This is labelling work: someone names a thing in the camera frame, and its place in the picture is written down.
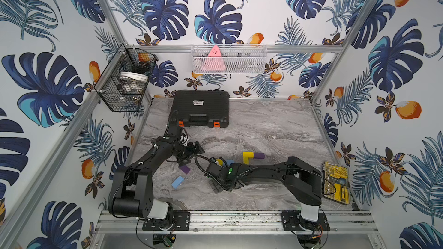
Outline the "purple short block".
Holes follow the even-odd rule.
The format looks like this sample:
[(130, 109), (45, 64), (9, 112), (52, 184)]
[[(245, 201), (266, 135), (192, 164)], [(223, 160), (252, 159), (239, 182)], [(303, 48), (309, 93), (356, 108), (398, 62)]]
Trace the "purple short block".
[(253, 158), (254, 159), (265, 159), (265, 153), (255, 152), (255, 153), (253, 153)]

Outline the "dark purple block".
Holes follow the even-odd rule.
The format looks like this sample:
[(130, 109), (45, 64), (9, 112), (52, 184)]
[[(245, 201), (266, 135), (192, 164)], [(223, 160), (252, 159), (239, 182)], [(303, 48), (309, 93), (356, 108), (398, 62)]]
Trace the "dark purple block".
[(179, 169), (185, 174), (188, 174), (191, 171), (188, 166), (180, 166)]

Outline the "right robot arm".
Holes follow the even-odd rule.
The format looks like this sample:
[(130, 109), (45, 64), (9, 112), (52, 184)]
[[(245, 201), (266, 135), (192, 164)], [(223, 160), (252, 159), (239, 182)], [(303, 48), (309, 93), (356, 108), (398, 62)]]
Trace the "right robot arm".
[(319, 220), (324, 178), (320, 170), (295, 156), (279, 164), (260, 166), (243, 163), (220, 166), (210, 160), (202, 171), (217, 188), (229, 192), (251, 184), (282, 184), (300, 202), (303, 220)]

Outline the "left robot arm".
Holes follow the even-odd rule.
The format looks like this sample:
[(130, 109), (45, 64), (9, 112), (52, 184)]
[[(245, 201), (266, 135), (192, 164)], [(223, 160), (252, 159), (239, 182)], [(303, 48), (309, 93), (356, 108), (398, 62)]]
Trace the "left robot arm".
[(153, 176), (168, 158), (175, 156), (180, 166), (195, 155), (204, 153), (199, 142), (184, 145), (179, 137), (159, 137), (152, 148), (138, 161), (117, 168), (108, 199), (108, 211), (122, 219), (169, 219), (169, 204), (154, 199)]

